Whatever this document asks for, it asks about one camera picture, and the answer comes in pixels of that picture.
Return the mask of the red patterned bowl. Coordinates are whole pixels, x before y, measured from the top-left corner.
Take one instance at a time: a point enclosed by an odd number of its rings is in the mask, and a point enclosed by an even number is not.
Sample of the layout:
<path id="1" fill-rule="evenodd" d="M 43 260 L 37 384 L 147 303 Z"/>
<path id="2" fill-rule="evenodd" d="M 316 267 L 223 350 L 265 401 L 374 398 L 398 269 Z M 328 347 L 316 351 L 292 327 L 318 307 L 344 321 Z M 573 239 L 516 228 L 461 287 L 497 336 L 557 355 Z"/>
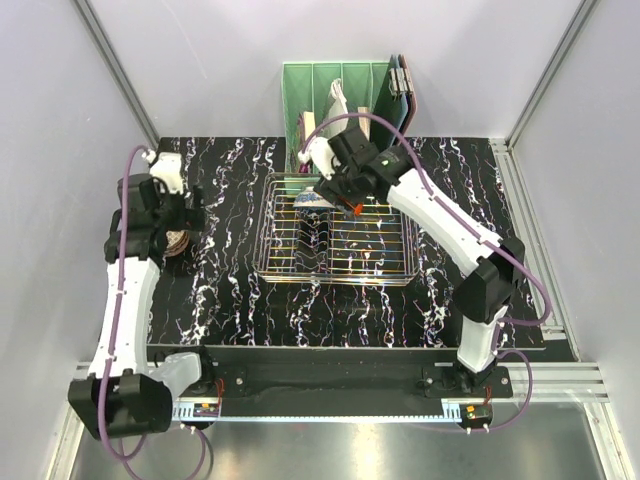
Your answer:
<path id="1" fill-rule="evenodd" d="M 167 231 L 167 246 L 164 252 L 165 258 L 181 255 L 189 246 L 190 235 L 187 230 Z"/>

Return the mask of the blue white porcelain bowl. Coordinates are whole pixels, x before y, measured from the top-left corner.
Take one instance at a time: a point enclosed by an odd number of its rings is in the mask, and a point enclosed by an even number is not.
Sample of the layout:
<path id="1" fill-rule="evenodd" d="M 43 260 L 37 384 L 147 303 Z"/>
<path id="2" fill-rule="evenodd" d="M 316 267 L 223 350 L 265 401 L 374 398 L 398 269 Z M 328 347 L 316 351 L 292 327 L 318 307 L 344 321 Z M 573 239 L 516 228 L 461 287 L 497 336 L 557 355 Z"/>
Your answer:
<path id="1" fill-rule="evenodd" d="M 293 208 L 323 210 L 334 209 L 334 205 L 318 194 L 313 187 L 309 186 L 296 195 Z"/>

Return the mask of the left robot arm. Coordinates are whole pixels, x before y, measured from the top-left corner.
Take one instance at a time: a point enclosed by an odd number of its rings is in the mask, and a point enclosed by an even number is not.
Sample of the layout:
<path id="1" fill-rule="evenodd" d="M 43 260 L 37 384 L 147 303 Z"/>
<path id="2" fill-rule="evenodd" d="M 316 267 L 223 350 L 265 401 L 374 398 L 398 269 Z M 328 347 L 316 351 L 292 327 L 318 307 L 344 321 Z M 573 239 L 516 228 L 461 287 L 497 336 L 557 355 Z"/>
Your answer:
<path id="1" fill-rule="evenodd" d="M 68 401 L 96 440 L 142 436 L 168 429 L 174 401 L 215 386 L 216 372 L 200 354 L 174 353 L 150 368 L 147 336 L 153 296 L 170 232 L 204 226 L 202 192 L 186 204 L 178 173 L 142 173 L 120 179 L 120 207 L 104 245 L 108 294 L 99 342 L 84 380 Z"/>

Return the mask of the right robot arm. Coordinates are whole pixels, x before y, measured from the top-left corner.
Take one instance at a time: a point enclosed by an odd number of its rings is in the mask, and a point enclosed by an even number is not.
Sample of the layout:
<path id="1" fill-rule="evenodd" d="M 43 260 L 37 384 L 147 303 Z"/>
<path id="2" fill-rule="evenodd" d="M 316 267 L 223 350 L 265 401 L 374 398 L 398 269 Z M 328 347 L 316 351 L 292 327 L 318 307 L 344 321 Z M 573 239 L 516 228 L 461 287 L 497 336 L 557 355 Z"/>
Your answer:
<path id="1" fill-rule="evenodd" d="M 332 205 L 354 211 L 366 197 L 408 216 L 443 247 L 462 276 L 453 304 L 462 316 L 461 337 L 447 387 L 476 396 L 497 363 L 498 324 L 522 280 L 514 266 L 525 248 L 476 222 L 428 177 L 411 145 L 402 140 L 380 150 L 359 127 L 306 142 L 300 160 L 321 174 L 314 190 Z"/>

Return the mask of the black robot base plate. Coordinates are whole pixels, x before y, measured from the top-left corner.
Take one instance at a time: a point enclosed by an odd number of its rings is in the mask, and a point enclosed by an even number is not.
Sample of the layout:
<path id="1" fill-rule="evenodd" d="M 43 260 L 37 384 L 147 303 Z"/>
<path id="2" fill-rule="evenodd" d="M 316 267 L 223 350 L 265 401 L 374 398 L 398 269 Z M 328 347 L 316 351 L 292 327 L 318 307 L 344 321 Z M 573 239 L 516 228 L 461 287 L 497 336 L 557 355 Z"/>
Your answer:
<path id="1" fill-rule="evenodd" d="M 494 365 L 472 380 L 458 376 L 452 349 L 372 347 L 246 347 L 160 345 L 148 348 L 158 363 L 170 353 L 207 353 L 227 393 L 240 397 L 288 390 L 397 389 L 438 398 L 510 399 L 509 371 Z"/>

